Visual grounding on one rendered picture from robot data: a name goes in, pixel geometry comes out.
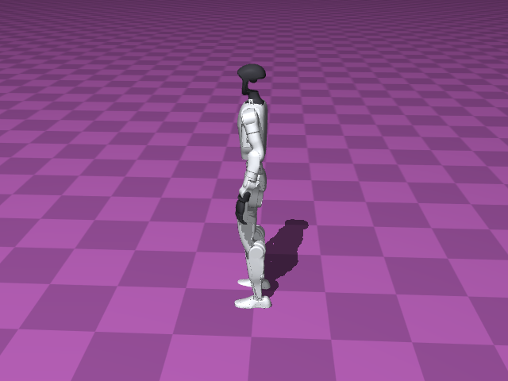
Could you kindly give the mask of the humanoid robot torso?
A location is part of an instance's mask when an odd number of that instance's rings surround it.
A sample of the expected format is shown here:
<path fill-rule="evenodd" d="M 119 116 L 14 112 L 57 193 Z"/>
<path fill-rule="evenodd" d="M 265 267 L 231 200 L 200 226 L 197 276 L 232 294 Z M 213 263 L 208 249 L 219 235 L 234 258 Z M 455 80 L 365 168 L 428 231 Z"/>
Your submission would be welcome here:
<path fill-rule="evenodd" d="M 246 103 L 247 101 L 249 101 L 249 103 Z M 267 146 L 267 103 L 263 100 L 264 104 L 259 105 L 259 104 L 253 104 L 252 99 L 249 99 L 247 101 L 245 101 L 243 103 L 243 105 L 241 106 L 241 109 L 238 114 L 238 119 L 237 119 L 237 128 L 238 128 L 240 147 L 241 147 L 241 157 L 243 160 L 247 160 L 246 166 L 248 166 L 248 154 L 253 150 L 253 148 L 248 142 L 247 134 L 246 134 L 245 128 L 244 128 L 242 121 L 241 121 L 241 115 L 244 110 L 249 109 L 249 108 L 255 108 L 255 111 L 258 113 L 258 116 L 260 119 L 259 127 L 260 127 L 260 135 L 261 135 L 263 147 L 264 147 L 264 155 L 266 154 L 266 146 Z M 258 183 L 260 185 L 262 191 L 265 191 L 267 188 L 267 176 L 266 176 L 266 172 L 263 168 L 262 162 L 260 163 L 260 169 L 261 169 L 261 172 L 258 174 L 256 183 Z M 246 167 L 246 172 L 247 172 L 247 167 Z M 244 177 L 246 175 L 246 172 L 244 173 Z"/>

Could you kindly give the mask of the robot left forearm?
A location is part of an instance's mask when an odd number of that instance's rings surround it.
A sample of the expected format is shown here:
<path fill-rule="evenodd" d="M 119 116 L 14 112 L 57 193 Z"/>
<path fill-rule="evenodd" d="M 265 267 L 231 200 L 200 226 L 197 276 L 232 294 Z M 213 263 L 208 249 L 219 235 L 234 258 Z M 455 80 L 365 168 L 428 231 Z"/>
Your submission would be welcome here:
<path fill-rule="evenodd" d="M 244 177 L 243 185 L 239 190 L 239 194 L 242 198 L 245 192 L 250 192 L 251 198 L 252 191 L 255 189 L 257 177 L 260 172 L 260 154 L 256 151 L 252 151 L 248 154 L 247 172 Z"/>

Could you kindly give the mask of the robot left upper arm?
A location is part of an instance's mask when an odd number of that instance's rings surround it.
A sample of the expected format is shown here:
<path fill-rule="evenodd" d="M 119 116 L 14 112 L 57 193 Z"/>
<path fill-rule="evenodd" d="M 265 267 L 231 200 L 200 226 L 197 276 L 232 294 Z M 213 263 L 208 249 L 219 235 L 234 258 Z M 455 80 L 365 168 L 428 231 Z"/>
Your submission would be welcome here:
<path fill-rule="evenodd" d="M 260 135 L 260 119 L 255 108 L 249 108 L 243 111 L 241 115 L 241 121 L 245 128 L 248 142 L 252 146 L 253 150 L 260 154 L 260 163 L 264 160 L 264 147 L 262 138 Z M 252 152 L 251 151 L 251 152 Z"/>

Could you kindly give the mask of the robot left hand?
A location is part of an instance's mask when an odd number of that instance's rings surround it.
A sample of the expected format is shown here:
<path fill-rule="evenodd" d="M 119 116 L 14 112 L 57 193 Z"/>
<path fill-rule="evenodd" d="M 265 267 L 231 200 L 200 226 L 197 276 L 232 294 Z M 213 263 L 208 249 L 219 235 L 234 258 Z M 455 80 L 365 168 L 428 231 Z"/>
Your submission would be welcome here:
<path fill-rule="evenodd" d="M 243 213 L 244 213 L 245 203 L 249 201 L 250 195 L 251 195 L 250 192 L 245 192 L 243 198 L 240 196 L 240 194 L 238 195 L 235 214 L 237 216 L 238 221 L 240 223 L 242 223 L 243 225 L 247 225 L 247 223 L 244 222 L 244 220 L 243 220 Z"/>

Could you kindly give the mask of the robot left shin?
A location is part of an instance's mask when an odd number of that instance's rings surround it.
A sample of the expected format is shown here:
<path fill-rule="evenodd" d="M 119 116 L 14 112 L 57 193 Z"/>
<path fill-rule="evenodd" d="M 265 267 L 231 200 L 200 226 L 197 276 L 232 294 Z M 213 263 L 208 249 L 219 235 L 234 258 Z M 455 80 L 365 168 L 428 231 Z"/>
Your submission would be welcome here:
<path fill-rule="evenodd" d="M 252 285 L 254 300 L 262 299 L 262 280 L 264 279 L 264 250 L 258 246 L 252 246 L 249 253 L 245 251 L 248 277 Z M 259 299 L 260 298 L 260 299 Z"/>

